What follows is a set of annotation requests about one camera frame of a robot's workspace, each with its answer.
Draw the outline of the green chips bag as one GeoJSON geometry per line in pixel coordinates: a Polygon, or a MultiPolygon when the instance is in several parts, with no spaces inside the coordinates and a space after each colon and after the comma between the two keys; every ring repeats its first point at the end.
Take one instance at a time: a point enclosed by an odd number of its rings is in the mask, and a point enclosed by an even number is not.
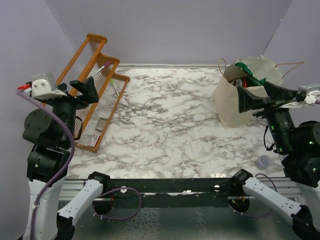
{"type": "Polygon", "coordinates": [[[266,78],[263,79],[257,79],[254,76],[254,73],[250,70],[250,68],[243,62],[237,62],[235,63],[235,66],[242,70],[244,72],[244,78],[245,78],[245,82],[246,84],[243,85],[244,88],[247,87],[259,87],[259,86],[263,86],[266,82],[266,78]]]}

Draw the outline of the white paper bag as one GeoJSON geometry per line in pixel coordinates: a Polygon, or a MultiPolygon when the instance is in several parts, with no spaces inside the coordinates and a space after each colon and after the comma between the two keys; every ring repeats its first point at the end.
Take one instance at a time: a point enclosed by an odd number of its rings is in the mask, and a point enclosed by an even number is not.
{"type": "MultiPolygon", "coordinates": [[[[266,78],[266,81],[278,86],[283,84],[284,76],[287,75],[280,69],[280,66],[292,65],[292,69],[289,70],[291,72],[304,63],[303,61],[276,63],[263,55],[260,57],[246,56],[237,59],[226,66],[224,70],[221,70],[221,78],[213,91],[213,97],[218,117],[225,128],[240,128],[248,125],[253,113],[252,110],[239,113],[237,87],[231,83],[232,80],[240,79],[245,75],[242,70],[235,66],[235,63],[238,62],[246,64],[258,80],[266,78]]],[[[246,87],[245,89],[258,97],[267,96],[263,86],[246,87]]]]}

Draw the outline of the red chips bag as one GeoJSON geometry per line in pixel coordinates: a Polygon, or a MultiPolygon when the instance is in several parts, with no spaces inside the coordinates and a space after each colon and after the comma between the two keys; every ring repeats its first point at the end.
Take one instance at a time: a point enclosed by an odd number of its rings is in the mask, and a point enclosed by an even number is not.
{"type": "Polygon", "coordinates": [[[234,87],[241,86],[243,88],[247,88],[249,86],[248,81],[245,76],[243,76],[241,78],[234,79],[231,81],[231,83],[234,87]]]}

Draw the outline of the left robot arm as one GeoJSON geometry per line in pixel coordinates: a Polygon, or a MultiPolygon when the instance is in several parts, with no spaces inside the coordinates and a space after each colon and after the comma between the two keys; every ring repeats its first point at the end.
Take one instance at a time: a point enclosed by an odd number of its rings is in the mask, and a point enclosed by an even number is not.
{"type": "Polygon", "coordinates": [[[33,144],[27,158],[30,189],[24,240],[70,240],[85,210],[97,197],[111,190],[110,177],[93,172],[80,192],[63,208],[59,197],[76,146],[76,112],[99,101],[94,78],[56,84],[47,73],[20,86],[17,94],[36,105],[24,121],[22,137],[33,144]],[[68,92],[68,86],[78,91],[68,92]]]}

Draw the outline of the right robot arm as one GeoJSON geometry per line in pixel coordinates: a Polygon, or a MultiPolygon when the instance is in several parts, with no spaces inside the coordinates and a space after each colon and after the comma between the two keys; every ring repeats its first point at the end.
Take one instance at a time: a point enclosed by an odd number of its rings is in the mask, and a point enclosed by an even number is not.
{"type": "Polygon", "coordinates": [[[253,116],[266,119],[275,151],[284,156],[282,165],[291,181],[302,193],[306,204],[284,197],[267,187],[248,171],[241,169],[230,179],[230,191],[243,193],[266,204],[281,215],[302,240],[320,238],[320,123],[307,121],[295,126],[290,108],[320,102],[319,84],[301,85],[290,90],[266,81],[266,97],[259,97],[247,88],[237,87],[238,111],[254,110],[253,116]]]}

